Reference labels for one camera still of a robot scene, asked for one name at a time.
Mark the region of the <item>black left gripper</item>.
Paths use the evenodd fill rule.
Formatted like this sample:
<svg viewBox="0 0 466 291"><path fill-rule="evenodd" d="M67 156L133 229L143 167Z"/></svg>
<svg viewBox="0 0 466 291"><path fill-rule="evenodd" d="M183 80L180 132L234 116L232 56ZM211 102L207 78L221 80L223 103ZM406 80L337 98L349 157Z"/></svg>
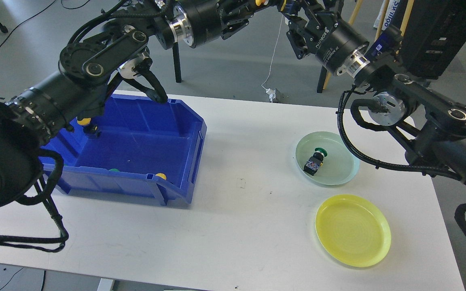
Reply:
<svg viewBox="0 0 466 291"><path fill-rule="evenodd" d="M174 37L191 48L226 40L245 28L257 10L255 0L178 0Z"/></svg>

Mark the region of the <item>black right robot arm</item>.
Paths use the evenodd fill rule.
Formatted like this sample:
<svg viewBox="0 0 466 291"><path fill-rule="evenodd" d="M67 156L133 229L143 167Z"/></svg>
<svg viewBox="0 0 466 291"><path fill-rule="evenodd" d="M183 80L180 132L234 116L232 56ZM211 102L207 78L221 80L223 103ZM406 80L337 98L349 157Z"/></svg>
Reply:
<svg viewBox="0 0 466 291"><path fill-rule="evenodd" d="M289 39L298 59L314 55L331 74L349 74L354 84L342 92L338 128L349 151L377 168L442 176L466 186L466 105L431 90L421 82L416 65L403 50L409 40L404 27L390 25L373 44L326 0L280 0L277 8L289 21ZM407 164L383 162L364 154L349 140L343 111L357 88L374 91L371 99L355 99L350 107L357 124L390 133L405 149ZM466 237L466 203L455 209L455 222Z"/></svg>

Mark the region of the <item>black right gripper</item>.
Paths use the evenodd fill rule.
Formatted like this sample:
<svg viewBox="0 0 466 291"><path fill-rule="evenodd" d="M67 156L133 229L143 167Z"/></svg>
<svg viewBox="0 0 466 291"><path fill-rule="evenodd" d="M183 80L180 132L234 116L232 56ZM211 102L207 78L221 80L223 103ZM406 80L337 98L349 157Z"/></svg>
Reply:
<svg viewBox="0 0 466 291"><path fill-rule="evenodd" d="M343 0L296 0L306 20L289 15L286 33L297 59L314 55L331 74L342 74L346 59L364 54L369 42L341 18Z"/></svg>

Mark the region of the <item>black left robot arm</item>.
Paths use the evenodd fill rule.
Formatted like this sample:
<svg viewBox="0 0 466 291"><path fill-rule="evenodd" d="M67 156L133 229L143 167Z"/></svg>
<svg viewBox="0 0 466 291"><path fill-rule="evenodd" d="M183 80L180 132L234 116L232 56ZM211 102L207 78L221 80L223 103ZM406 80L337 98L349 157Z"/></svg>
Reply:
<svg viewBox="0 0 466 291"><path fill-rule="evenodd" d="M8 102L0 102L0 207L16 201L42 203L59 236L0 235L0 246L57 253L69 234L51 194L63 172L63 157L44 149L72 120L101 115L125 81L157 103L167 93L150 69L147 44L156 36L165 49L179 41L196 48L227 39L248 25L269 0L124 0L83 24L59 56L58 70Z"/></svg>

